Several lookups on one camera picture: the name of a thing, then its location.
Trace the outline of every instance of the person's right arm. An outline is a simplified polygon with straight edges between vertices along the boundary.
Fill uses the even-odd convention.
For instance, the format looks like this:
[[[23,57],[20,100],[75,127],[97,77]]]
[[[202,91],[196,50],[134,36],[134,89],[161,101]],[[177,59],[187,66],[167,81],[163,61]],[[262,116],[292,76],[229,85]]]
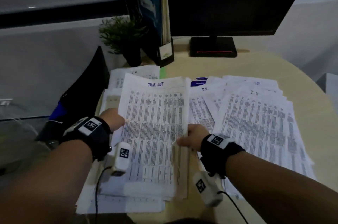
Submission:
[[[209,132],[189,124],[178,145],[200,151]],[[230,156],[226,174],[247,202],[267,223],[338,223],[338,193],[294,171],[247,152]]]

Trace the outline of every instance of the person's left arm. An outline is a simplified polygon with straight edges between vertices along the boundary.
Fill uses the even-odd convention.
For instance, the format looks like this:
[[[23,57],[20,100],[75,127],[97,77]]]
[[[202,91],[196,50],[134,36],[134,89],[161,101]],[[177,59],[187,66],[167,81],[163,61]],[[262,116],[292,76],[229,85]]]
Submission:
[[[112,131],[124,125],[117,109],[108,109],[100,117]],[[44,162],[5,188],[0,196],[0,223],[66,222],[74,213],[92,159],[83,141],[63,142]]]

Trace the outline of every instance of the wall socket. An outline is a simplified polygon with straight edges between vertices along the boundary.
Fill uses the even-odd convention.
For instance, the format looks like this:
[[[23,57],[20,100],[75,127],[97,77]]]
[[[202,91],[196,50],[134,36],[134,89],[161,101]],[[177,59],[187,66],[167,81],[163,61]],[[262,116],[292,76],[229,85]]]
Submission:
[[[0,106],[8,106],[12,100],[13,98],[0,99]]]

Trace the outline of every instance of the black plant pot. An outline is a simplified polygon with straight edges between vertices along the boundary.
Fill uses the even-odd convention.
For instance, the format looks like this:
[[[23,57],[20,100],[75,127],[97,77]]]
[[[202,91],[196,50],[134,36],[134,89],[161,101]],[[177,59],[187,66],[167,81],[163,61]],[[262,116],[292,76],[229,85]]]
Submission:
[[[124,58],[127,60],[127,63],[131,67],[137,67],[141,64],[141,49],[140,48],[131,48],[126,50],[125,53],[122,53]]]

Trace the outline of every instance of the potted plant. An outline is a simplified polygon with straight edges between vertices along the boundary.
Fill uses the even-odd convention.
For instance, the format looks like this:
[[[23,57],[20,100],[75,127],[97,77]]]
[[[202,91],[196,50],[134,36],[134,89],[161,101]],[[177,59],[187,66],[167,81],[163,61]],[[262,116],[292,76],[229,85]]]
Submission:
[[[123,55],[131,67],[141,64],[141,39],[147,28],[140,21],[113,17],[102,21],[99,33],[104,44],[112,49],[109,53]]]

